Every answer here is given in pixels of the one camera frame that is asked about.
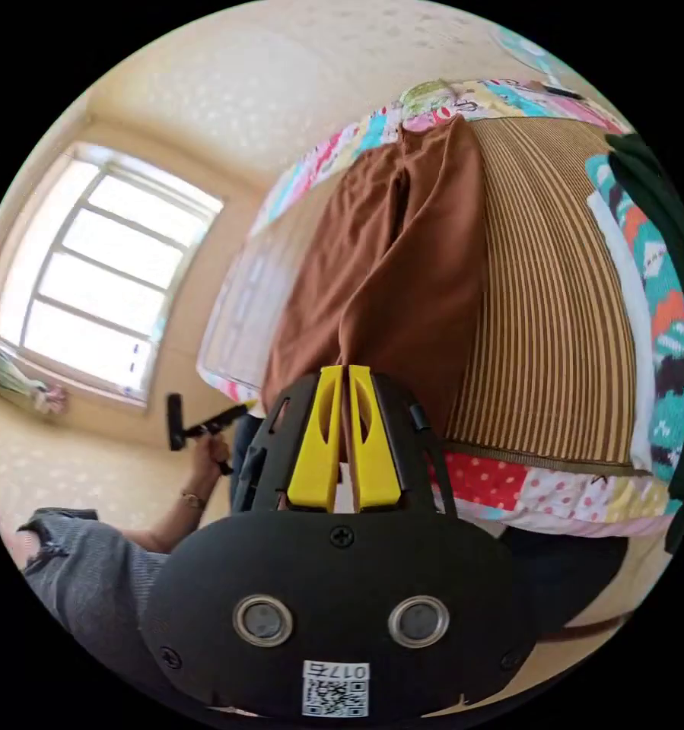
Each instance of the window frame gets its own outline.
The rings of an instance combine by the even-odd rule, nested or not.
[[[150,177],[150,174],[145,172],[145,169],[150,168],[159,170],[162,173],[167,172],[167,174],[171,175],[172,177],[176,177],[178,180],[186,182],[176,176],[174,173],[168,173],[168,171],[162,170],[161,168],[155,166],[153,163],[141,159],[139,156],[106,148],[98,144],[75,141],[69,146],[67,150],[61,153],[60,157],[62,157],[63,160],[66,157],[68,159],[64,164],[60,166],[60,169],[58,172],[56,172],[55,176],[51,176],[52,179],[50,180],[50,184],[45,192],[45,195],[42,196],[42,199],[40,199],[36,205],[30,206],[29,210],[27,209],[27,206],[24,206],[17,214],[17,220],[14,221],[12,228],[7,233],[8,240],[13,231],[15,231],[15,229],[17,228],[19,229],[18,239],[15,242],[14,246],[11,247],[12,250],[9,252],[9,254],[6,250],[4,251],[4,254],[10,256],[10,261],[8,262],[8,265],[5,269],[5,276],[0,280],[0,302],[2,298],[2,292],[4,291],[6,285],[8,273],[11,270],[11,267],[14,265],[14,256],[19,250],[19,246],[22,244],[24,234],[29,227],[31,221],[34,219],[35,215],[37,215],[38,211],[41,210],[44,206],[46,195],[56,184],[57,180],[60,179],[60,176],[64,174],[68,165],[73,160],[75,160],[91,163],[93,165],[96,165],[99,169],[96,176],[91,180],[91,182],[86,186],[84,191],[78,197],[78,200],[74,203],[70,212],[65,216],[65,219],[60,225],[58,233],[55,235],[52,242],[50,243],[50,246],[41,262],[40,269],[30,292],[30,300],[25,311],[24,320],[22,322],[20,341],[18,343],[14,343],[0,336],[0,349],[3,350],[9,357],[12,357],[16,363],[24,367],[27,371],[26,374],[28,376],[46,376],[48,378],[52,377],[54,379],[62,380],[69,385],[72,384],[74,386],[77,386],[78,388],[88,389],[106,397],[120,398],[122,400],[128,401],[129,403],[139,405],[145,408],[148,404],[151,394],[151,388],[153,386],[154,378],[156,376],[156,364],[161,345],[164,340],[166,325],[169,322],[173,306],[177,299],[177,294],[186,277],[189,267],[192,264],[197,249],[201,245],[202,241],[205,239],[207,233],[210,231],[217,216],[224,209],[225,201],[224,199],[221,199],[216,195],[204,192],[200,188],[197,188],[198,190],[200,190],[200,192],[203,192],[209,198],[212,198],[214,201],[217,202],[217,210],[212,210],[209,206],[203,205],[203,203],[191,199],[187,195],[184,195],[182,192],[172,189],[171,187],[157,179],[153,179],[152,177]],[[123,218],[117,214],[112,213],[111,211],[106,211],[102,208],[98,208],[97,206],[92,205],[88,201],[88,199],[91,197],[101,181],[106,179],[107,177],[113,177],[115,179],[121,180],[122,182],[128,183],[129,185],[132,185],[137,189],[142,190],[143,192],[147,192],[155,197],[161,198],[166,202],[175,205],[178,208],[181,208],[182,210],[196,216],[204,223],[202,231],[196,236],[194,240],[190,242],[188,246],[185,246],[182,243],[179,243],[168,236],[163,236],[162,234],[157,233],[156,231],[153,231],[145,226],[142,226],[141,224]],[[145,281],[136,276],[127,274],[124,271],[115,269],[110,265],[95,261],[89,256],[82,255],[81,253],[64,246],[63,242],[65,240],[65,237],[70,231],[71,226],[73,225],[76,217],[78,216],[78,213],[81,210],[87,210],[95,214],[99,214],[103,217],[108,218],[109,220],[115,221],[121,225],[125,225],[128,228],[136,230],[139,233],[149,235],[152,238],[161,241],[165,245],[171,246],[172,248],[181,251],[181,253],[183,254],[182,258],[177,264],[177,267],[167,288],[164,289],[157,286],[156,284],[152,284],[149,281]],[[157,315],[153,331],[149,335],[145,335],[142,332],[136,332],[134,330],[131,330],[130,328],[117,325],[114,322],[104,320],[100,317],[91,315],[90,313],[83,312],[82,310],[56,301],[51,297],[40,294],[40,285],[43,282],[52,257],[56,253],[67,253],[70,256],[74,256],[81,261],[90,263],[97,268],[101,268],[104,271],[108,271],[112,274],[118,275],[121,278],[126,279],[127,281],[134,281],[138,284],[141,284],[142,286],[146,286],[147,288],[161,292],[164,295],[164,302],[162,303],[162,307],[160,308],[160,311]],[[140,386],[137,389],[127,388],[109,380],[105,380],[100,377],[91,375],[90,373],[85,373],[82,370],[70,367],[69,365],[65,365],[58,360],[53,360],[52,358],[46,357],[36,351],[26,348],[24,346],[24,342],[27,334],[27,324],[30,320],[33,304],[36,301],[43,302],[49,306],[53,306],[63,312],[74,314],[81,317],[82,319],[86,319],[87,321],[106,326],[115,332],[121,332],[139,341],[147,342],[149,344],[149,356],[146,362],[146,367],[142,374]]]

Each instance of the person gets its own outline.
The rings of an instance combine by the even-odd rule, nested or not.
[[[262,419],[236,428],[231,491]],[[229,449],[221,434],[196,443],[192,470],[168,512],[145,530],[119,529],[90,509],[37,510],[16,532],[0,532],[28,585],[50,614],[95,659],[138,690],[178,709],[180,696],[151,656],[139,629],[151,586],[169,553],[200,525]],[[538,535],[508,528],[507,544],[528,585],[540,632],[561,629],[608,585],[625,556],[626,538]]]

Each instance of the qr code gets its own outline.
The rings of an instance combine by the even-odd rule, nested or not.
[[[367,717],[368,701],[368,665],[307,663],[302,714],[310,717]]]

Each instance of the brown cloth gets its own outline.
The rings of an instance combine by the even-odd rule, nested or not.
[[[442,436],[487,270],[482,157],[465,119],[365,151],[327,202],[278,323],[266,412],[303,375],[366,365],[409,389]]]

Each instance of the green fabric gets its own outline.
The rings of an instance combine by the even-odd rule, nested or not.
[[[614,177],[660,231],[684,293],[684,205],[678,193],[639,135],[606,135],[606,141]],[[683,502],[667,533],[667,550],[673,553],[684,535],[684,447],[669,492]]]

